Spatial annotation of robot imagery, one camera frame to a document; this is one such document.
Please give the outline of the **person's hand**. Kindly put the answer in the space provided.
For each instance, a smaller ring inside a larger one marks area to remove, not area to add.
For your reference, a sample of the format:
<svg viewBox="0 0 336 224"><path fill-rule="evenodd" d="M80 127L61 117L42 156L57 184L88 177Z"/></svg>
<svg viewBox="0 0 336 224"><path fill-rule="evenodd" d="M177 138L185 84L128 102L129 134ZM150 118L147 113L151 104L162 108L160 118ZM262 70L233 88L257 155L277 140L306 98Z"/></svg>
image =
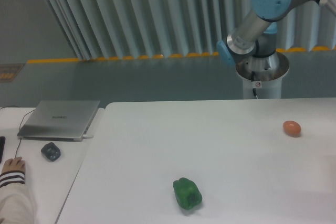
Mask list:
<svg viewBox="0 0 336 224"><path fill-rule="evenodd" d="M25 173L26 164L22 157L10 158L5 161L1 174L10 172L22 172Z"/></svg>

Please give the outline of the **white striped sleeve forearm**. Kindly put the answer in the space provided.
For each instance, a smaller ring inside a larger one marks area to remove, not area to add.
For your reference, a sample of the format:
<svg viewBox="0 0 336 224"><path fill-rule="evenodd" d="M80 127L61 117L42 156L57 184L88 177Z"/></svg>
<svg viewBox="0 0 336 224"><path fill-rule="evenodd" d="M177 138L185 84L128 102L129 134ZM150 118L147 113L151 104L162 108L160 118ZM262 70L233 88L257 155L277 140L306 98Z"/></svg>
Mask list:
<svg viewBox="0 0 336 224"><path fill-rule="evenodd" d="M35 223L34 207L22 171L1 174L1 223Z"/></svg>

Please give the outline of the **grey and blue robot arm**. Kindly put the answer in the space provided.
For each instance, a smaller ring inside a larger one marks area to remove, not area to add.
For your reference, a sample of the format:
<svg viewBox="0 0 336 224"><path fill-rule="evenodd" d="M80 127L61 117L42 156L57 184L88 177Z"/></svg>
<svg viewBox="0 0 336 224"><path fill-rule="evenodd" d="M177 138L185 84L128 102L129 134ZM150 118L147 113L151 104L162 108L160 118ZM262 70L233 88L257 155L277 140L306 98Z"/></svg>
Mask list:
<svg viewBox="0 0 336 224"><path fill-rule="evenodd" d="M235 65L248 56L266 58L275 53L275 32L270 26L294 8L314 1L335 13L335 0L251 0L251 9L240 25L218 41L221 60Z"/></svg>

